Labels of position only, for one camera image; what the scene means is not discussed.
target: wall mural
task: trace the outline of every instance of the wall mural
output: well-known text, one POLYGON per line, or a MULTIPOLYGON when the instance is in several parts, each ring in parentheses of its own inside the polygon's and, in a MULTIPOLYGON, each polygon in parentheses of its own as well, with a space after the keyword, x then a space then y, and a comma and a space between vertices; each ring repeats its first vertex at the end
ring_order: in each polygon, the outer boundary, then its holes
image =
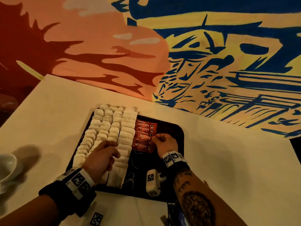
POLYGON ((0 17, 3 108, 53 74, 301 135, 301 0, 0 0, 0 17))

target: tattoo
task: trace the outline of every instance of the tattoo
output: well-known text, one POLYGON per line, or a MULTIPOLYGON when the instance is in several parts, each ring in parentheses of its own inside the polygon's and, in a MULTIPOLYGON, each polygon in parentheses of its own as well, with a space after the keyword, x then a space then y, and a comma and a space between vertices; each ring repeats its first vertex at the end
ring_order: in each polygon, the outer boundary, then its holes
POLYGON ((211 201, 200 192, 190 191, 182 197, 182 208, 190 226, 214 226, 215 209, 211 201))
POLYGON ((190 185, 190 182, 189 181, 184 182, 178 189, 178 193, 180 193, 186 187, 186 185, 190 185))
POLYGON ((176 175, 175 175, 175 183, 180 183, 179 178, 182 177, 183 175, 189 175, 192 176, 192 172, 190 169, 183 169, 180 170, 176 175))

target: white device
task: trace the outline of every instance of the white device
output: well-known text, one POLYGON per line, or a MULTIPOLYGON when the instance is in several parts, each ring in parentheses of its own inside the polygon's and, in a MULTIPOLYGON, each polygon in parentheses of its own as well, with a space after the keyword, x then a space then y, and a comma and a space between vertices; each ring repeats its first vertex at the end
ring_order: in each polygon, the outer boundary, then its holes
POLYGON ((166 180, 166 177, 161 178, 160 175, 156 169, 149 170, 146 174, 146 192, 151 197, 160 195, 161 182, 166 180))

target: white cup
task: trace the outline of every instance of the white cup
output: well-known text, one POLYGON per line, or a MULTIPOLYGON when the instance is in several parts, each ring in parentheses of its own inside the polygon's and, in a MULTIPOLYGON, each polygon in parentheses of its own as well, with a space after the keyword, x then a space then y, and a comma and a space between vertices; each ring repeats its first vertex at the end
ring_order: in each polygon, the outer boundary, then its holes
POLYGON ((13 154, 0 154, 0 194, 15 183, 13 181, 23 170, 23 165, 13 154))

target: wall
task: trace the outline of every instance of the wall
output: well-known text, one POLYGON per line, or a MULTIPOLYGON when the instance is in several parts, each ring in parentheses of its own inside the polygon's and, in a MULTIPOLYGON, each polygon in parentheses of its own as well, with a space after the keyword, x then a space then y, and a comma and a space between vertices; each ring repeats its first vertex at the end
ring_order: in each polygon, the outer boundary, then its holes
POLYGON ((0 10, 2 107, 50 73, 301 135, 301 0, 0 0, 0 10))

